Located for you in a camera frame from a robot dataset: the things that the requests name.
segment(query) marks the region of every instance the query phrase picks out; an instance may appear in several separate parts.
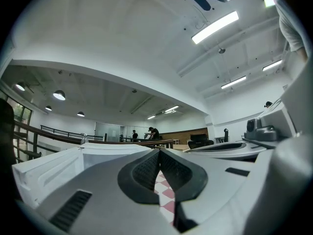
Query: glass wall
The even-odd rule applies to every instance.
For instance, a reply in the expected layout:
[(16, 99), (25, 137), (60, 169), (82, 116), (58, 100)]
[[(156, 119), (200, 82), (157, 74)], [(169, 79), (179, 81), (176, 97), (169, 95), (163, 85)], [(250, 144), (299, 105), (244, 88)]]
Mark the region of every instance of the glass wall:
[[(6, 95), (2, 91), (0, 91), (0, 98), (6, 100), (8, 102), (8, 104), (12, 106), (13, 111), (14, 111), (14, 119), (16, 121), (29, 125), (31, 112), (32, 112), (30, 109), (26, 108), (25, 106), (19, 104), (18, 102), (16, 102), (12, 98), (8, 97), (8, 95)], [(20, 132), (20, 133), (28, 133), (28, 131), (26, 131), (25, 129), (20, 128), (18, 126), (15, 126), (14, 131)], [(19, 147), (23, 150), (27, 150), (27, 142), (25, 142), (23, 140), (13, 139), (13, 145), (16, 147)], [(18, 149), (14, 148), (14, 153), (15, 153), (16, 157), (18, 157), (24, 161), (27, 161), (27, 155), (20, 152)]]

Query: vent grille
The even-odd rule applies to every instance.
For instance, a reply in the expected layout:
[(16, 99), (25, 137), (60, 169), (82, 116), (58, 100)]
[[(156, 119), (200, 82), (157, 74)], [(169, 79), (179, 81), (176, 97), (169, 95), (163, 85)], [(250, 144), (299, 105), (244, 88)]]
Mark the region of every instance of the vent grille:
[(68, 232), (91, 195), (89, 192), (77, 191), (50, 219), (50, 222), (61, 230)]

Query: white ceiling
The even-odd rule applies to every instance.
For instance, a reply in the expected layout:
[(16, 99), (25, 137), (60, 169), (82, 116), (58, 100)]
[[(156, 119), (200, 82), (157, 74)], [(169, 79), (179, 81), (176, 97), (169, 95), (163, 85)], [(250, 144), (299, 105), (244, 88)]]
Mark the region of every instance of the white ceiling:
[[(265, 65), (284, 58), (288, 51), (275, 6), (265, 8), (263, 0), (227, 3), (211, 0), (210, 4), (212, 9), (203, 11), (193, 0), (59, 0), (58, 3), (44, 0), (42, 6), (51, 12), (42, 21), (36, 21), (34, 13), (32, 24), (47, 31), (58, 27), (60, 22), (64, 27), (92, 25), (122, 35), (166, 62), (182, 83), (191, 84), (207, 100), (283, 67), (284, 63), (262, 72)], [(200, 29), (233, 11), (238, 12), (239, 20), (194, 44), (191, 37)], [(84, 36), (77, 38), (84, 44)], [(218, 53), (220, 47), (226, 49), (224, 54)], [(57, 70), (26, 69), (43, 83), (43, 94), (51, 95), (55, 88), (61, 88), (69, 100), (78, 103), (131, 112), (150, 96), (139, 91), (133, 94), (132, 88), (78, 73), (70, 76), (67, 71), (59, 75)], [(243, 75), (247, 76), (246, 82), (221, 89), (221, 85)], [(152, 115), (155, 109), (164, 109), (169, 104), (172, 103), (154, 97), (138, 113)]]

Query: black chair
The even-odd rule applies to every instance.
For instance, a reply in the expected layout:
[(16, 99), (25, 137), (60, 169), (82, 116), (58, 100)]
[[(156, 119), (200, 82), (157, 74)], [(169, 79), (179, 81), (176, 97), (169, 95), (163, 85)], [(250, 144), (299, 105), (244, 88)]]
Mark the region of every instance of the black chair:
[(190, 135), (190, 139), (191, 141), (188, 142), (188, 146), (190, 149), (195, 149), (214, 144), (212, 140), (208, 140), (206, 134)]
[(224, 142), (228, 142), (228, 130), (224, 129), (225, 136), (224, 136)]

